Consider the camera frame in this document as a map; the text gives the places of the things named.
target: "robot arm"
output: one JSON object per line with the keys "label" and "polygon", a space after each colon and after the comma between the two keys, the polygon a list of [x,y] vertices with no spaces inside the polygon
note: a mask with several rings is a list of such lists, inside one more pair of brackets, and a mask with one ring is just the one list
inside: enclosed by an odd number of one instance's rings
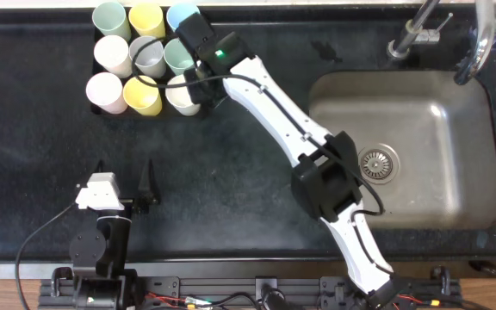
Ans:
{"label": "robot arm", "polygon": [[[332,136],[311,120],[273,81],[263,62],[251,53],[235,34],[218,39],[199,14],[184,20],[176,33],[193,57],[201,61],[196,74],[186,72],[187,81],[216,75],[240,75],[256,81],[259,88],[240,78],[224,78],[222,85],[207,85],[206,90],[224,90],[233,100],[247,108],[281,146],[293,166],[292,191],[296,200],[315,219],[325,223],[348,264],[350,279],[367,296],[375,297],[372,307],[381,307],[395,295],[387,264],[376,246],[364,214],[357,178],[331,159],[317,165],[327,151],[357,168],[357,150],[346,133]],[[189,86],[194,102],[201,91]]]}

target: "yellow cup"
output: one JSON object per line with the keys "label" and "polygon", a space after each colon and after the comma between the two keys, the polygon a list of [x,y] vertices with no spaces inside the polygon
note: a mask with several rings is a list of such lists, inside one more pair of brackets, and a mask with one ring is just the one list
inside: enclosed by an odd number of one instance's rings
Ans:
{"label": "yellow cup", "polygon": [[[153,79],[139,76],[143,81],[155,83]],[[148,86],[132,77],[124,86],[124,100],[141,115],[155,116],[162,111],[162,98],[156,87]]]}
{"label": "yellow cup", "polygon": [[129,21],[140,35],[165,37],[164,13],[156,3],[139,3],[129,10]]}

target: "faucet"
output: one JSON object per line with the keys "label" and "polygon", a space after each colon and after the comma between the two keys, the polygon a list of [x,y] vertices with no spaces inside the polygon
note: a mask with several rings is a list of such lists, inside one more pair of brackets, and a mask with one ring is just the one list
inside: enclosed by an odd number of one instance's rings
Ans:
{"label": "faucet", "polygon": [[475,0],[475,14],[478,21],[475,46],[472,55],[462,60],[461,68],[455,74],[455,83],[459,85],[468,83],[485,64],[495,37],[494,12],[493,0]]}
{"label": "faucet", "polygon": [[[410,52],[410,47],[414,44],[437,44],[439,42],[439,31],[453,14],[449,13],[447,19],[437,29],[428,30],[422,27],[438,3],[439,0],[426,0],[414,19],[406,22],[400,38],[389,42],[387,54],[392,59],[405,59]],[[491,52],[495,37],[493,0],[475,0],[475,13],[478,23],[476,42],[472,54],[462,60],[461,67],[455,74],[455,83],[459,85],[468,83],[480,71]]]}

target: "white wall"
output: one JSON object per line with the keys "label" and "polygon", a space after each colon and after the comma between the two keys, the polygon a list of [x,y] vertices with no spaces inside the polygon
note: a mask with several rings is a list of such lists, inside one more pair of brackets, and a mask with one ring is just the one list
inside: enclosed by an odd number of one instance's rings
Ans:
{"label": "white wall", "polygon": [[[126,6],[151,0],[119,0]],[[162,6],[189,0],[153,0]],[[409,4],[424,0],[192,0],[198,5],[304,5],[304,4]],[[0,9],[6,8],[89,8],[105,0],[0,0]],[[474,0],[442,0],[442,3],[473,3]]]}

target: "sink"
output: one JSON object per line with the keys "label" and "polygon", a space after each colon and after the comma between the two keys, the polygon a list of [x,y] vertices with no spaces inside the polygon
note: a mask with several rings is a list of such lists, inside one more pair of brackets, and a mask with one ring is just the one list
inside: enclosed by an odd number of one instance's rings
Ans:
{"label": "sink", "polygon": [[[454,72],[335,72],[312,87],[309,115],[345,131],[386,213],[375,228],[474,229],[496,220],[496,145],[487,93]],[[377,210],[362,188],[366,209]]]}

